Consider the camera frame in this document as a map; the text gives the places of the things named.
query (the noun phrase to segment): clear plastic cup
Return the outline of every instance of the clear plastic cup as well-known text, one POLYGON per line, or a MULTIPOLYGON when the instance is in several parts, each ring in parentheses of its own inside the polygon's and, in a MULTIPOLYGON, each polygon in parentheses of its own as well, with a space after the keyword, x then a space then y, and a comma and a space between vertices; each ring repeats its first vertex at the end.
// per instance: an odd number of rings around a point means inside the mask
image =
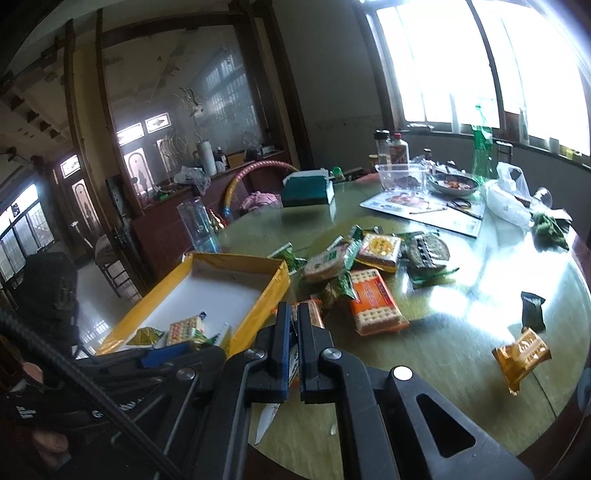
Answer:
POLYGON ((217 237, 212 230, 207 210, 200 199, 186 200, 177 206, 191 243, 196 252, 220 253, 217 237))

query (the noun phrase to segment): yellow cracker package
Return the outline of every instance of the yellow cracker package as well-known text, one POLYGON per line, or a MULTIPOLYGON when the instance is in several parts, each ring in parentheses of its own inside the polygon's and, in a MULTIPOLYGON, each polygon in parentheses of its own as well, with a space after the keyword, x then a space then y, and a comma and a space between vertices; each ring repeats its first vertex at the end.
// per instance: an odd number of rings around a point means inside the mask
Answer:
POLYGON ((550 349, 531 329, 526 329, 512 344, 495 348, 492 354, 499 362, 499 367, 512 395, 519 393, 519 382, 537 365, 550 360, 550 349))
POLYGON ((395 235, 367 233, 355 260, 387 273, 395 273, 402 240, 395 235))

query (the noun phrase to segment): window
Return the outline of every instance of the window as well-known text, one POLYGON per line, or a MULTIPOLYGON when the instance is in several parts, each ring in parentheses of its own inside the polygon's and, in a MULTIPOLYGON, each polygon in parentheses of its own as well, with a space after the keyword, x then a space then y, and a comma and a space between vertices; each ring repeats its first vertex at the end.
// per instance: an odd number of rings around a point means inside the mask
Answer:
POLYGON ((138 194, 149 192, 154 188, 154 179, 148 168, 143 148, 138 148, 124 157, 125 166, 138 194))
MULTIPOLYGON (((391 0, 377 8, 362 3, 384 33, 405 122, 450 129, 457 115, 460 124, 469 125, 479 121, 480 104, 488 124, 500 127, 488 55, 466 0, 391 0)), ((523 110, 532 144, 539 139, 536 146, 542 147, 553 137, 589 155, 577 57, 536 10, 519 3, 473 0, 491 45, 504 110, 517 115, 523 110), (560 59, 560 67, 551 67, 550 59, 560 59)))
POLYGON ((9 280, 25 259, 53 242, 35 184, 27 187, 0 215, 0 273, 9 280))
POLYGON ((143 136, 144 129, 142 124, 131 125, 131 127, 124 128, 117 132, 117 140, 120 147, 123 147, 123 145, 127 145, 138 138, 142 138, 143 136))
POLYGON ((73 173, 80 170, 80 162, 78 161, 78 155, 74 155, 68 158, 66 161, 63 161, 60 164, 61 174, 64 178, 69 177, 73 173))
POLYGON ((94 205, 92 205, 92 200, 88 194, 88 189, 86 188, 86 182, 84 179, 79 180, 74 185, 72 185, 72 190, 74 191, 76 203, 82 212, 86 226, 95 238, 100 237, 102 234, 102 228, 100 226, 99 217, 96 214, 94 205))
POLYGON ((146 130, 148 133, 155 132, 156 130, 161 130, 163 128, 170 126, 170 117, 167 113, 161 113, 160 115, 153 116, 152 118, 148 118, 145 120, 146 123, 146 130))

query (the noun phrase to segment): door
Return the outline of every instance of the door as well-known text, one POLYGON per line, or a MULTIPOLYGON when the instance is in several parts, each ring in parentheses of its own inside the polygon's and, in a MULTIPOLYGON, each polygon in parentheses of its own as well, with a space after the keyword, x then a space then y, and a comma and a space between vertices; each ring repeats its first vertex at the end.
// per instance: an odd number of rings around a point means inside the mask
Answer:
POLYGON ((92 245, 96 245, 97 240, 105 232, 100 225, 95 206, 90 199, 78 156, 73 155, 61 162, 58 174, 61 174, 60 184, 66 195, 66 202, 73 215, 73 221, 78 222, 78 228, 86 239, 92 245))

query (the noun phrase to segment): plastic bag on counter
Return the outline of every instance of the plastic bag on counter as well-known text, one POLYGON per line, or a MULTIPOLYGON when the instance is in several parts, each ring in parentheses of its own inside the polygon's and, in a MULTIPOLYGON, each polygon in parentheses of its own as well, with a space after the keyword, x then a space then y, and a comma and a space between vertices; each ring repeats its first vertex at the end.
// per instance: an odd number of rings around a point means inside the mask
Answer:
POLYGON ((181 170, 174 176, 174 181, 185 185, 195 185, 201 195, 205 195, 206 190, 212 184, 211 179, 205 175, 203 170, 185 166, 182 166, 181 170))

